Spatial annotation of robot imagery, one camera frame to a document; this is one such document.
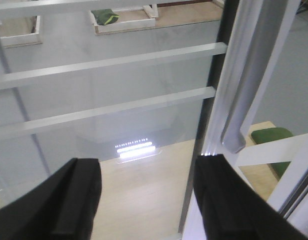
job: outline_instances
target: white frame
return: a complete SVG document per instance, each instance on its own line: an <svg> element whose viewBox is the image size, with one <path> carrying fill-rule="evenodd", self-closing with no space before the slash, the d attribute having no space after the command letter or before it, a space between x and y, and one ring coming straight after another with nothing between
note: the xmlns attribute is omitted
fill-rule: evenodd
<svg viewBox="0 0 308 240"><path fill-rule="evenodd" d="M37 16L35 21L35 32L23 35L2 36L1 43L4 47L14 48L27 45L35 45L42 43L42 17Z"/></svg>
<svg viewBox="0 0 308 240"><path fill-rule="evenodd" d="M140 68L158 63L170 63L174 61L187 60L193 58L207 57L226 52L227 46L223 42L176 48L171 50L156 51L131 56L109 58L105 60L88 61L62 66L47 67L42 69L28 70L22 72L13 72L0 76L0 90L15 88L41 82L48 82L53 75L71 74L89 69L111 68L120 66L124 68Z"/></svg>

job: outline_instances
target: floor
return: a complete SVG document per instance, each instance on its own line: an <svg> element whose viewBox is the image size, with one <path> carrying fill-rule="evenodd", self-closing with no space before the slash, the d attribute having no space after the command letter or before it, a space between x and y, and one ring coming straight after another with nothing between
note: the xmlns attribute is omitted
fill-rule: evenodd
<svg viewBox="0 0 308 240"><path fill-rule="evenodd" d="M178 232L194 140L118 164L101 162L103 191L92 240L160 240Z"/></svg>

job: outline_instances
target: green cushion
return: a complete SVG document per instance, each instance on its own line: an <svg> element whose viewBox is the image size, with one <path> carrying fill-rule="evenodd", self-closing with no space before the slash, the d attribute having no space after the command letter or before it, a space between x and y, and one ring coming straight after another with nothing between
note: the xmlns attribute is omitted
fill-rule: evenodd
<svg viewBox="0 0 308 240"><path fill-rule="evenodd" d="M286 139L293 137L294 135L287 129L283 127L272 127L262 130L256 130L252 132L252 139L256 144L268 143L280 139ZM288 168L290 162L277 162L271 163L271 167L277 174L279 178L282 177L286 169Z"/></svg>
<svg viewBox="0 0 308 240"><path fill-rule="evenodd" d="M252 138L256 144L268 143L293 136L294 135L289 130L283 127L272 127L252 132Z"/></svg>
<svg viewBox="0 0 308 240"><path fill-rule="evenodd" d="M94 14L98 25L107 25L116 22L119 15L114 13L111 9L100 9L91 11Z"/></svg>

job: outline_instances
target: door frame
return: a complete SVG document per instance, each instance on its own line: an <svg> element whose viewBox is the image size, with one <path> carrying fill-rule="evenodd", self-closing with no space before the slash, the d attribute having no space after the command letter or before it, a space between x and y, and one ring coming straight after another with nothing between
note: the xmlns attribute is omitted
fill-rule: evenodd
<svg viewBox="0 0 308 240"><path fill-rule="evenodd" d="M248 64L246 63L246 58L263 2L263 0L240 1L201 152L202 155L224 154L226 159L235 169L239 166L237 163L239 164L238 159L240 154L228 151L221 143L221 136L225 128L227 116L230 114L232 102L239 86L241 74L245 65ZM282 51L284 42L292 26L298 5L298 1L288 0L277 40L271 57L267 63L267 68L262 78L262 82L248 114L246 115L243 125L237 126L240 127L241 133L244 136L247 135L248 129L250 128L253 118L261 103L266 87L277 63L279 54ZM195 236L195 239L197 240L206 239L198 205L193 196L194 194L192 192L182 240L190 240L193 236ZM280 198L280 202L285 202L287 197L288 196L285 196L285 198Z"/></svg>

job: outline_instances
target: white wooden frame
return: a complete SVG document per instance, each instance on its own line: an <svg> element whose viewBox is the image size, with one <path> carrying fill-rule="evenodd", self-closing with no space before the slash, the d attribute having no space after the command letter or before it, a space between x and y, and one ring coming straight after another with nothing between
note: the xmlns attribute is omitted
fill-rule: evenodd
<svg viewBox="0 0 308 240"><path fill-rule="evenodd" d="M151 8L149 5L143 6L143 7L126 7L126 8L116 8L113 9L114 12L120 13L120 12L130 12L130 11L145 11L148 15L148 18L139 19L139 20L129 20L129 21L121 21L116 22L108 25L98 25L95 19L95 16L92 14L91 11L89 11L90 20L93 24L93 27L95 28L95 34L100 35L102 33L110 33L110 32L120 32L125 30L132 30L132 29L143 29L143 28L150 28L154 27L156 25L156 19L158 17L158 9L157 4L152 5L153 8Z"/></svg>
<svg viewBox="0 0 308 240"><path fill-rule="evenodd" d="M62 75L65 77L72 72L81 72L90 69L111 68L119 66L121 70L124 68L140 68L142 66L156 65L157 61L161 63L170 63L174 61L202 58L223 54L226 52L227 46L223 42L189 46L176 48L171 50L156 51L131 56L123 56L109 58L105 60L89 61L83 63L75 63L69 65L47 67L42 69L28 70L22 72L13 72L0 75L0 90L20 87L30 84L48 82L53 75Z"/></svg>
<svg viewBox="0 0 308 240"><path fill-rule="evenodd" d="M24 34L24 35L14 35L14 36L2 36L0 37L1 43L4 47L14 48L26 45L35 45L42 43L42 17L37 16L35 21L35 32Z"/></svg>
<svg viewBox="0 0 308 240"><path fill-rule="evenodd" d="M6 126L0 126L0 141L10 138L16 138L35 133L41 133L51 129L58 129L70 126L79 120L88 119L91 117L102 116L123 111L138 112L148 111L157 108L168 107L180 103L198 101L215 96L215 89L211 86L197 88L188 91L171 93L151 98L123 102L115 105L103 106L88 110L82 110L22 123L15 123Z"/></svg>

